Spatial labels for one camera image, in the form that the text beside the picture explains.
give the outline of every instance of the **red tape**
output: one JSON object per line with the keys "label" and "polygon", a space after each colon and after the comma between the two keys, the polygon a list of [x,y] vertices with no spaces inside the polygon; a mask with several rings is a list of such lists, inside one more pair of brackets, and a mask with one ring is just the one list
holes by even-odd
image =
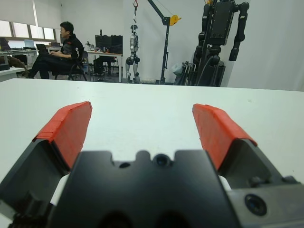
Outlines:
{"label": "red tape", "polygon": [[249,139],[257,146],[257,143],[223,110],[195,104],[192,111],[201,145],[208,152],[216,169],[223,163],[235,139]]}
{"label": "red tape", "polygon": [[59,109],[35,139],[55,142],[64,162],[70,167],[80,153],[91,118],[92,106],[86,101]]}

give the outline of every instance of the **window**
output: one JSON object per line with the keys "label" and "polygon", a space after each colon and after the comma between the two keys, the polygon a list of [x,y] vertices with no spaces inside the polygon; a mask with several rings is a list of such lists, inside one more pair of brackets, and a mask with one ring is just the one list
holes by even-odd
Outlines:
{"label": "window", "polygon": [[29,38],[28,25],[13,22],[15,37]]}
{"label": "window", "polygon": [[52,28],[43,28],[44,36],[46,39],[55,39],[54,38],[54,31]]}
{"label": "window", "polygon": [[7,40],[33,39],[34,41],[53,42],[58,39],[60,41],[60,30],[0,20],[0,37],[7,37]]}
{"label": "window", "polygon": [[0,37],[11,37],[10,23],[0,20]]}
{"label": "window", "polygon": [[35,25],[30,25],[30,32],[32,34],[32,38],[36,39],[44,39],[43,36],[43,28]]}

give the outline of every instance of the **man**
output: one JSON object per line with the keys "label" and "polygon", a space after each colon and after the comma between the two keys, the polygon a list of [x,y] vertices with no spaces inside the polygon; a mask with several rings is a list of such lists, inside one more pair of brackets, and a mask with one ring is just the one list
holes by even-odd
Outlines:
{"label": "man", "polygon": [[61,37],[65,39],[63,47],[58,52],[52,51],[50,54],[39,54],[28,75],[29,78],[34,78],[39,71],[41,78],[49,79],[49,71],[69,71],[75,60],[79,59],[79,51],[83,49],[83,46],[73,33],[73,24],[65,21],[60,24],[60,27]]}

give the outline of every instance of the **black pants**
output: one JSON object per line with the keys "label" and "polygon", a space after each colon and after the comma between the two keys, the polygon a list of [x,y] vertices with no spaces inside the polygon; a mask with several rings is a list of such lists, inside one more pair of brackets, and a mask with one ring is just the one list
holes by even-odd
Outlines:
{"label": "black pants", "polygon": [[28,77],[33,78],[39,71],[42,79],[49,79],[49,71],[69,71],[73,64],[74,62],[71,59],[63,59],[49,54],[39,54]]}

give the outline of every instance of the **desk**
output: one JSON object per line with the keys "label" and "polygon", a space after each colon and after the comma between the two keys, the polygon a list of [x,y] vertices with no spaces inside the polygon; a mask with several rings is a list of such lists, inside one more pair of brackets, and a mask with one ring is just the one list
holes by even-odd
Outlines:
{"label": "desk", "polygon": [[11,67],[9,70],[0,70],[0,82],[17,78],[18,72],[24,71],[24,68]]}
{"label": "desk", "polygon": [[209,104],[255,139],[282,175],[304,183],[303,92],[11,79],[0,83],[0,97],[6,97],[0,99],[0,181],[59,108],[90,101],[83,151],[110,150],[114,160],[133,161],[140,150],[173,159],[176,150],[201,149],[192,106]]}
{"label": "desk", "polygon": [[34,62],[36,61],[37,58],[37,51],[34,50],[18,50],[18,51],[0,51],[0,56],[4,57],[4,62],[8,64],[8,57],[7,56],[12,56],[12,55],[27,55],[28,59],[28,69],[31,69],[33,66]]}
{"label": "desk", "polygon": [[122,54],[114,54],[114,53],[106,53],[106,52],[101,52],[101,51],[87,51],[89,54],[89,58],[91,55],[94,55],[94,58],[96,59],[97,56],[108,56],[108,57],[116,57],[117,58],[117,63],[118,63],[118,68],[119,68],[119,82],[122,82]]}

